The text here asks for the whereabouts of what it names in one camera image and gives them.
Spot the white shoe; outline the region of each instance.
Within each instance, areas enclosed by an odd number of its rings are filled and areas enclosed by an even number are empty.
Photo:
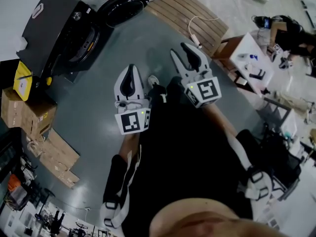
[[[150,86],[151,88],[153,88],[155,84],[159,85],[159,80],[158,80],[158,78],[155,77],[155,76],[153,76],[153,75],[149,76],[148,79],[147,79],[147,81],[148,81],[148,84],[149,84],[149,86]]]

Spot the white table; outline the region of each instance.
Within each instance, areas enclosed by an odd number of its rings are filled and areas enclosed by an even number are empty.
[[[229,70],[236,69],[239,71],[253,92],[262,97],[261,91],[268,87],[274,75],[269,57],[262,52],[250,33],[223,41],[223,43],[225,42],[227,42],[226,46],[218,55],[215,55],[214,59],[220,60]],[[240,57],[243,54],[247,55],[246,59]],[[258,59],[250,59],[250,55],[254,55]],[[245,68],[249,62],[266,72],[262,80],[249,77],[250,72]]]

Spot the white device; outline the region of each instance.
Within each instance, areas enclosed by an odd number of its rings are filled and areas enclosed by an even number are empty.
[[[145,98],[143,83],[137,67],[130,64],[119,75],[115,85],[115,118],[122,135],[142,132],[148,129],[149,100]]]
[[[222,97],[217,77],[213,77],[209,62],[204,53],[187,43],[181,43],[186,52],[190,66],[187,67],[175,50],[171,58],[182,80],[184,93],[196,108],[214,103]]]
[[[21,36],[14,36],[13,38],[13,45],[17,52],[24,50],[28,45],[28,42],[24,37]]]

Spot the cable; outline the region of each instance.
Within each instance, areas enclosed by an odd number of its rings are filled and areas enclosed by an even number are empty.
[[[85,213],[85,218],[84,218],[84,221],[85,221],[85,222],[87,222],[87,215],[88,215],[88,211],[89,211],[89,210],[86,210],[86,211],[87,211],[87,212]]]
[[[85,207],[85,208],[74,207],[74,206],[71,206],[71,205],[69,205],[69,204],[63,202],[62,200],[60,200],[60,199],[58,199],[58,198],[56,198],[56,197],[54,197],[54,199],[56,199],[56,200],[62,202],[63,204],[65,204],[65,205],[67,205],[67,206],[69,206],[69,207],[71,207],[71,208],[73,208],[73,209],[77,209],[77,210],[87,210],[87,207]],[[100,210],[100,208],[91,208],[90,210]]]
[[[202,18],[202,17],[200,17],[200,16],[194,16],[194,17],[189,21],[189,24],[188,24],[188,31],[189,31],[189,33],[190,33],[191,36],[192,36],[193,34],[191,33],[190,25],[191,25],[192,21],[193,21],[195,18],[199,18],[200,20],[203,20],[203,21],[214,21],[214,20],[218,20],[218,19],[219,19],[219,18],[206,19],[206,18]]]

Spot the stacked cardboard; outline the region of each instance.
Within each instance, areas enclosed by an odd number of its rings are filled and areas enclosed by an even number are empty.
[[[60,181],[71,188],[79,178],[70,171],[79,155],[51,129],[48,138],[40,146],[40,162]]]
[[[56,103],[46,95],[24,102],[12,87],[2,91],[1,118],[9,128],[22,128],[32,140],[50,129],[55,112]]]
[[[2,91],[1,118],[9,128],[20,127],[32,140],[28,148],[61,182],[71,188],[79,178],[70,168],[79,155],[51,129],[46,140],[42,134],[51,128],[56,103],[48,96],[24,102],[13,88]]]

